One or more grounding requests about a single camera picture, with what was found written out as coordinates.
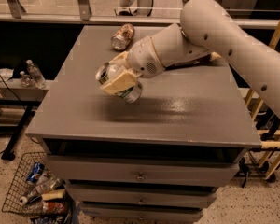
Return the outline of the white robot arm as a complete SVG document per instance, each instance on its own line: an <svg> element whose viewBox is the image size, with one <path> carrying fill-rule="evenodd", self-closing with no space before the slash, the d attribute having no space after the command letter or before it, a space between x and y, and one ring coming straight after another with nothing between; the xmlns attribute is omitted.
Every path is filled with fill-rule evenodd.
<svg viewBox="0 0 280 224"><path fill-rule="evenodd" d="M180 23L135 42L108 62L101 89L114 95L182 60L211 52L224 58L280 118L280 53L243 31L215 0L189 0Z"/></svg>

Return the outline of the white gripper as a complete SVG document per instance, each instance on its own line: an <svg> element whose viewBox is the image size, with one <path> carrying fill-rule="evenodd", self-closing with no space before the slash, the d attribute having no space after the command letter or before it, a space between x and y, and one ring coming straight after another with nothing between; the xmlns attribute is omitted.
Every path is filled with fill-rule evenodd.
<svg viewBox="0 0 280 224"><path fill-rule="evenodd" d="M151 36L146 36L135 42L129 51L123 51L109 63L126 69L131 67L142 78L152 78L164 72L164 66L158 57ZM100 89L107 94L113 95L135 86L138 78L139 75L132 70L123 70L105 82Z"/></svg>

